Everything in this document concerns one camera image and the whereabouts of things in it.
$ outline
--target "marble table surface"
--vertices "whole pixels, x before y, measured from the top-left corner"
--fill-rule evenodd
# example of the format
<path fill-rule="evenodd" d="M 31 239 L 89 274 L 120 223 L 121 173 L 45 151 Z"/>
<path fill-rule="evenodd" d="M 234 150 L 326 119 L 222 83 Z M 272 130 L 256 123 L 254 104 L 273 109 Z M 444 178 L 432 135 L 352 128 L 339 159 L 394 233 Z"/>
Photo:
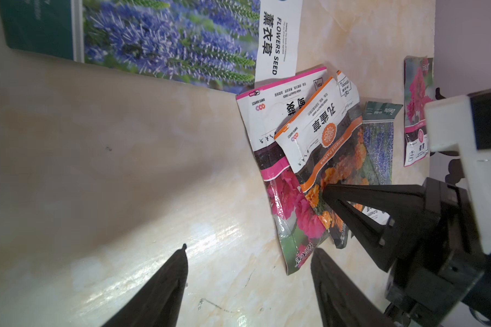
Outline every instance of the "marble table surface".
<path fill-rule="evenodd" d="M 298 70 L 342 69 L 403 103 L 433 56 L 435 0 L 304 0 Z M 394 184 L 421 184 L 429 160 Z M 0 326 L 98 326 L 186 243 L 178 326 L 321 325 L 310 262 L 286 276 L 235 97 L 5 46 L 0 24 Z M 356 239 L 321 245 L 380 309 L 387 274 Z"/>

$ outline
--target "white label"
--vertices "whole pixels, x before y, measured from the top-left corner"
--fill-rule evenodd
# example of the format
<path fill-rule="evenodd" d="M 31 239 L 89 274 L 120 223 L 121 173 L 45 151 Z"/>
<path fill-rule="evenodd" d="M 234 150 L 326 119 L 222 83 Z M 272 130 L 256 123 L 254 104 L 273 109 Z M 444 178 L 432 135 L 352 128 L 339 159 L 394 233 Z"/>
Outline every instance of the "white label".
<path fill-rule="evenodd" d="M 262 0 L 255 85 L 296 73 L 302 0 Z"/>
<path fill-rule="evenodd" d="M 364 207 L 362 213 L 368 216 L 369 218 L 373 219 L 380 225 L 387 224 L 387 220 L 389 219 L 389 213 L 385 213 L 381 210 L 376 210 L 370 207 Z"/>
<path fill-rule="evenodd" d="M 316 91 L 316 81 L 326 75 L 327 69 L 320 67 L 236 97 L 253 151 L 274 142 L 278 129 L 305 105 Z"/>
<path fill-rule="evenodd" d="M 416 139 L 412 142 L 407 142 L 406 140 L 406 158 L 405 165 L 409 166 L 414 164 L 416 161 L 422 159 L 429 153 L 428 147 L 428 137 L 427 134 L 423 134 L 423 141 L 420 142 L 419 139 Z"/>
<path fill-rule="evenodd" d="M 339 72 L 338 80 L 329 79 L 276 136 L 294 172 L 303 168 L 316 147 L 332 145 L 347 110 L 360 102 L 356 86 L 343 73 Z"/>

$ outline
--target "purple lavender flowers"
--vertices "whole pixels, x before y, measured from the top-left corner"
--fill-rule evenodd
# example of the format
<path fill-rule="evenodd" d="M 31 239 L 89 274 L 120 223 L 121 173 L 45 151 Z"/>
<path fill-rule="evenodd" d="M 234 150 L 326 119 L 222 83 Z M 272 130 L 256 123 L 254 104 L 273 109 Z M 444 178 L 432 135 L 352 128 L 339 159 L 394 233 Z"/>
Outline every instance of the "purple lavender flowers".
<path fill-rule="evenodd" d="M 258 25 L 258 1 L 249 7 L 244 0 L 90 3 L 84 7 L 87 62 L 224 90 L 252 87 L 258 28 L 250 30 Z M 244 35 L 252 40 L 239 40 Z"/>
<path fill-rule="evenodd" d="M 391 184 L 393 135 L 393 122 L 364 125 L 364 144 L 381 185 Z"/>

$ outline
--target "seed packet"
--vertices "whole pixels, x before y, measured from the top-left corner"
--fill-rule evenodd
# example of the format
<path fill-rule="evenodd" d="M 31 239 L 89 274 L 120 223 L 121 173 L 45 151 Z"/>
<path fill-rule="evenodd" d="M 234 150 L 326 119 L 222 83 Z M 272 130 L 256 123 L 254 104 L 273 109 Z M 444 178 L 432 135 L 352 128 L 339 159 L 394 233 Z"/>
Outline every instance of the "seed packet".
<path fill-rule="evenodd" d="M 288 275 L 301 267 L 328 234 L 310 210 L 300 183 L 274 136 L 326 78 L 327 69 L 321 67 L 236 97 L 269 195 Z"/>
<path fill-rule="evenodd" d="M 239 94 L 295 75 L 302 0 L 0 0 L 7 45 Z"/>
<path fill-rule="evenodd" d="M 362 116 L 364 144 L 378 184 L 390 185 L 393 166 L 393 121 L 402 105 L 368 101 Z"/>
<path fill-rule="evenodd" d="M 347 244 L 346 224 L 322 199 L 327 184 L 368 185 L 361 175 L 364 165 L 362 112 L 357 87 L 341 71 L 329 78 L 302 109 L 275 135 L 309 202 L 337 248 Z"/>
<path fill-rule="evenodd" d="M 404 166 L 429 153 L 424 106 L 435 99 L 433 58 L 408 56 L 404 60 Z"/>

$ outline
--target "orange circular logo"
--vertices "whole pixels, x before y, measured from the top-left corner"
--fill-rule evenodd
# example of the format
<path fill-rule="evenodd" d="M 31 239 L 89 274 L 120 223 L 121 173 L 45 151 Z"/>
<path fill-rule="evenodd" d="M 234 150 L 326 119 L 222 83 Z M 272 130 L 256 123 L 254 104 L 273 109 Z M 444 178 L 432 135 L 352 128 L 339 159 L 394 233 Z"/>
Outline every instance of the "orange circular logo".
<path fill-rule="evenodd" d="M 327 124 L 327 126 L 324 128 L 324 131 L 322 132 L 322 144 L 324 147 L 330 146 L 333 141 L 334 137 L 337 135 L 337 126 L 333 123 Z"/>

